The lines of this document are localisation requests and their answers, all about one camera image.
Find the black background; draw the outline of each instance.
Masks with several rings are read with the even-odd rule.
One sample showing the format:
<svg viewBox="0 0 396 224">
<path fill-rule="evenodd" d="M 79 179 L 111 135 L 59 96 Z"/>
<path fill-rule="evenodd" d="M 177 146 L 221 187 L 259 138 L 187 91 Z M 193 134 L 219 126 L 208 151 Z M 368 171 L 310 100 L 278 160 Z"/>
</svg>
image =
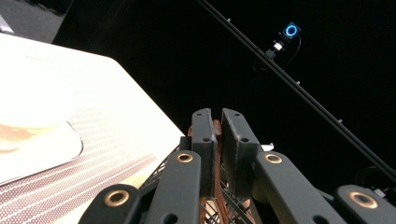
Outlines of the black background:
<svg viewBox="0 0 396 224">
<path fill-rule="evenodd" d="M 193 0 L 76 0 L 54 44 L 117 60 L 177 125 L 223 107 L 241 112 L 262 144 L 274 143 L 319 189 L 354 184 L 372 165 Z M 211 0 L 262 50 L 290 21 L 303 30 L 284 69 L 388 165 L 396 156 L 396 3 Z M 276 55 L 285 64 L 293 40 Z"/>
</svg>

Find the perforated surface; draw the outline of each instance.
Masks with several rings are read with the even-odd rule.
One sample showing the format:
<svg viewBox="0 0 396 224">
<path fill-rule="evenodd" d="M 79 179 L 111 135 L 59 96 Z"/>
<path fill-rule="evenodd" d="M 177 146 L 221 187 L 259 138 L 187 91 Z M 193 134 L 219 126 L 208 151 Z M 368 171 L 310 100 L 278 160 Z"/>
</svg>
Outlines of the perforated surface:
<svg viewBox="0 0 396 224">
<path fill-rule="evenodd" d="M 77 106 L 69 123 L 83 152 L 74 161 L 0 186 L 0 223 L 50 223 L 175 148 L 181 132 L 117 63 L 14 38 L 0 35 L 4 52 L 12 50 L 19 63 L 37 60 L 70 86 Z M 19 50 L 7 48 L 11 44 Z"/>
</svg>

